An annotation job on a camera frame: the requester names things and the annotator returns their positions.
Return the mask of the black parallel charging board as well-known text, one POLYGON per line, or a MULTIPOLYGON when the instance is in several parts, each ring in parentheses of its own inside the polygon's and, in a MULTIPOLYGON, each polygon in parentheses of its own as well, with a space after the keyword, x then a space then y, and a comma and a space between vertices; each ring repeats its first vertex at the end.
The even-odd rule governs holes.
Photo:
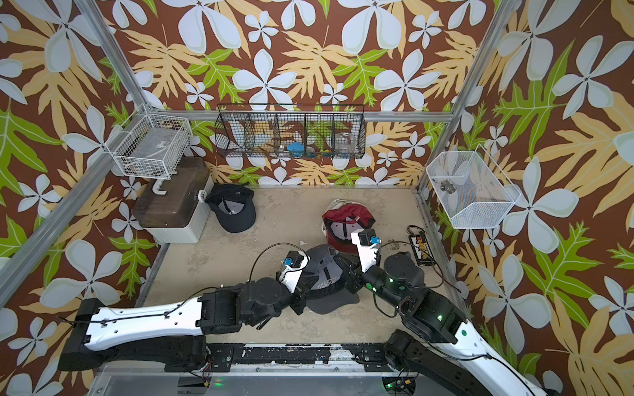
POLYGON ((420 267, 434 266, 436 262, 424 229, 416 225, 408 225, 406 232, 408 233, 416 264, 420 267))

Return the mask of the red baseball cap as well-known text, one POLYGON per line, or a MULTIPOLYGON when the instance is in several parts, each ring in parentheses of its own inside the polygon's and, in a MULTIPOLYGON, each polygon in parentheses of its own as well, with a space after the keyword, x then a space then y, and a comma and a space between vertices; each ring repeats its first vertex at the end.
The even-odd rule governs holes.
POLYGON ((372 228, 376 223, 375 217, 366 208, 359 205, 346 205, 338 210, 325 211, 322 214, 322 231, 327 244, 339 252, 357 254, 358 249, 353 244, 352 233, 360 229, 372 228))

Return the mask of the black baseball cap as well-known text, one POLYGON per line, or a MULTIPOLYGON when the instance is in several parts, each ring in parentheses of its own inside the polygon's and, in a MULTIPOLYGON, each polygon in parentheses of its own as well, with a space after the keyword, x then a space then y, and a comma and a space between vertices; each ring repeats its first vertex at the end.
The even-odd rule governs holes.
POLYGON ((254 191, 239 184, 213 186, 206 204, 216 214, 220 226, 231 234, 242 233, 254 226, 257 219, 254 191))

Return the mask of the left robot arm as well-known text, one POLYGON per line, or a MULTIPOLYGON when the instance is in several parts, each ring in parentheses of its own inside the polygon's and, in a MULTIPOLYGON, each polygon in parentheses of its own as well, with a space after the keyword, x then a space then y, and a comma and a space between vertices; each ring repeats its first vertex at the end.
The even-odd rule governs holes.
POLYGON ((305 292, 298 282, 310 258, 290 251, 276 277, 201 290, 183 302, 112 309, 84 300, 59 357, 60 371, 89 371, 111 361, 153 361, 166 371, 194 371, 209 356, 209 335, 262 328, 286 308, 302 313, 305 292))

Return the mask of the white cap under pile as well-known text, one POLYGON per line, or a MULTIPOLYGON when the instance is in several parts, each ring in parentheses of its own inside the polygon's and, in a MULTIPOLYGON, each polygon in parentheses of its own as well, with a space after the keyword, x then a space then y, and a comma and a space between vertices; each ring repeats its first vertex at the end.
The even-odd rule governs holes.
POLYGON ((359 202, 336 198, 330 202, 330 204, 326 208, 326 211, 338 210, 342 206, 346 205, 359 205, 359 202))

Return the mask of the white box with brown lid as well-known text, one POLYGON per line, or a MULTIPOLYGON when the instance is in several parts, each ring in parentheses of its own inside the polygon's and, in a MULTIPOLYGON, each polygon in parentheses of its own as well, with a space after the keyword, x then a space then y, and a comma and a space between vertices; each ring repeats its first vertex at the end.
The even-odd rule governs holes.
POLYGON ((199 242, 211 208, 211 172, 202 158, 184 157, 168 180, 150 183, 131 214, 158 244, 199 242))

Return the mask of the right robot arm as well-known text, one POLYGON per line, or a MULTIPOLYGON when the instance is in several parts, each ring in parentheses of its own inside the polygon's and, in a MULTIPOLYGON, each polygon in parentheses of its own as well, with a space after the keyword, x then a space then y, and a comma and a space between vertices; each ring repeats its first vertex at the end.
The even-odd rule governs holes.
POLYGON ((358 260, 348 264, 346 287, 361 288, 394 307, 405 329, 384 344, 389 365, 421 374, 455 395, 556 395, 522 376, 478 333, 446 296, 427 287, 424 272, 406 253, 381 259, 373 229, 352 233, 358 260))

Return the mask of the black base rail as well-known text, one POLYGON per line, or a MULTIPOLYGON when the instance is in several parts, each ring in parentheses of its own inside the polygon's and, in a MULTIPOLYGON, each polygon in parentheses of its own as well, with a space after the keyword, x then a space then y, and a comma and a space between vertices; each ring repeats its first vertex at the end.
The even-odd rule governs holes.
POLYGON ((333 372, 390 371, 382 343, 209 343, 205 371, 240 368, 324 369, 333 372))

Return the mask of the dark grey baseball cap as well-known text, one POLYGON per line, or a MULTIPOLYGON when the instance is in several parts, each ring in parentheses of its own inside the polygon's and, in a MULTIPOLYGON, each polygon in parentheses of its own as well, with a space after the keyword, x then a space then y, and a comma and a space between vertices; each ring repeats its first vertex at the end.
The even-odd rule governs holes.
POLYGON ((307 253, 310 260, 300 279, 310 287, 306 305, 311 311, 327 315, 360 302, 359 297, 345 287, 347 272, 338 263, 343 259, 339 251, 322 244, 308 249, 307 253))

